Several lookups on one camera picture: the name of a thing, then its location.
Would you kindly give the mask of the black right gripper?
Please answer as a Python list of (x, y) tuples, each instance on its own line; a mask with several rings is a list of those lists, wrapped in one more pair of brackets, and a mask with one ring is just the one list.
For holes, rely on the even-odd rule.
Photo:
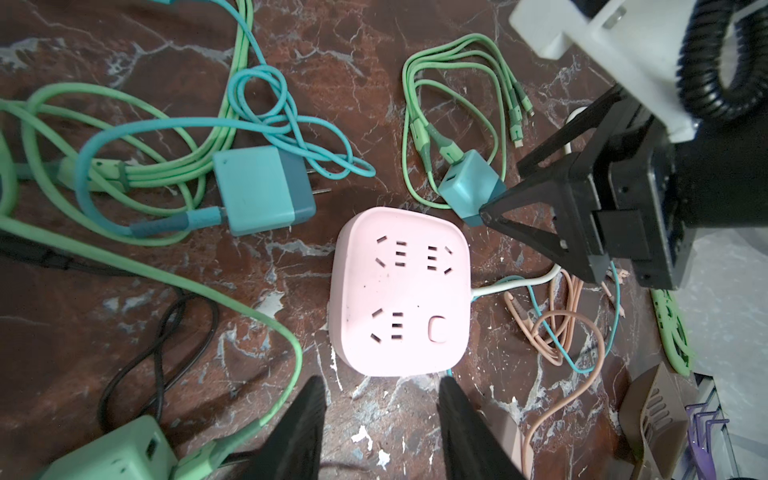
[[(536, 172), (593, 128), (594, 181), (574, 161)], [(527, 178), (480, 208), (486, 226), (585, 282), (598, 283), (611, 260), (626, 259), (641, 285), (675, 290), (698, 231), (766, 226), (767, 107), (673, 143), (614, 85), (517, 168)]]

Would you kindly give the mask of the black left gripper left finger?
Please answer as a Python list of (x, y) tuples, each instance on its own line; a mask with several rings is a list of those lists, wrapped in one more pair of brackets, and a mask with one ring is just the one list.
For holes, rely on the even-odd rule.
[(240, 479), (317, 479), (327, 409), (319, 376), (307, 380)]

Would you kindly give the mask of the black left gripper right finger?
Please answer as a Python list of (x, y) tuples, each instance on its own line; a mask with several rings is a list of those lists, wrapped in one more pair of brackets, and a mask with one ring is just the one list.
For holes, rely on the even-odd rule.
[(441, 378), (437, 406), (447, 479), (524, 479), (453, 377)]

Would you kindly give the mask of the green plug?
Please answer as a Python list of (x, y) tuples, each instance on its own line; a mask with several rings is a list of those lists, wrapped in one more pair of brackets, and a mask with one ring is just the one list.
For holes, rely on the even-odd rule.
[(157, 421), (141, 416), (57, 459), (33, 479), (169, 479), (178, 460)]
[(438, 194), (470, 227), (483, 225), (480, 208), (506, 190), (500, 176), (476, 150), (467, 151), (452, 165), (438, 186)]

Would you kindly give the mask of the pink power socket cube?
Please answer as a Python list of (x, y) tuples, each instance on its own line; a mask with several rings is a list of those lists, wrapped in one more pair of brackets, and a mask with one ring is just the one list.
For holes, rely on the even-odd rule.
[(469, 246), (453, 223), (374, 207), (336, 243), (328, 330), (336, 354), (369, 377), (453, 368), (470, 334)]

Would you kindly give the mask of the teal plug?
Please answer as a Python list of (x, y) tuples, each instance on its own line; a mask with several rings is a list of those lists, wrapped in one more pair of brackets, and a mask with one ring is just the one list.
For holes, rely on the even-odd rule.
[(245, 236), (298, 225), (316, 215), (303, 158), (275, 146), (220, 151), (216, 182), (230, 233)]

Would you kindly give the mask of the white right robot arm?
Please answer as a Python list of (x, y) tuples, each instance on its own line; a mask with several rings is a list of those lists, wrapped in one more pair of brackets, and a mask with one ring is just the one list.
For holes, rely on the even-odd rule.
[(518, 164), (484, 224), (587, 282), (615, 258), (678, 288), (700, 228), (767, 223), (767, 6), (523, 1), (540, 57), (579, 47), (614, 86)]

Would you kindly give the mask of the green plug in pink socket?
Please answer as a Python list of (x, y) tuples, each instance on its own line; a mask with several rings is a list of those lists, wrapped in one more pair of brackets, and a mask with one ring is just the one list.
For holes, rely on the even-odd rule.
[(470, 227), (483, 225), (480, 208), (506, 190), (500, 176), (476, 150), (467, 151), (452, 165), (438, 186), (438, 194)]

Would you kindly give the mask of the green plastic toy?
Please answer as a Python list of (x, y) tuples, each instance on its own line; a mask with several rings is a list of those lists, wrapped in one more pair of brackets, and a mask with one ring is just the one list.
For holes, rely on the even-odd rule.
[(679, 305), (670, 291), (652, 289), (650, 295), (667, 360), (677, 374), (688, 377), (695, 354), (688, 343)]

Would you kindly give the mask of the purple toy rake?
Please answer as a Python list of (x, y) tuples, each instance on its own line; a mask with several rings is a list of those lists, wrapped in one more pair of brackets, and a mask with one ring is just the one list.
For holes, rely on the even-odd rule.
[(698, 478), (716, 480), (717, 473), (712, 454), (712, 429), (714, 426), (727, 425), (730, 420), (720, 418), (719, 409), (706, 410), (706, 406), (706, 403), (694, 403), (685, 407), (689, 419), (687, 439)]

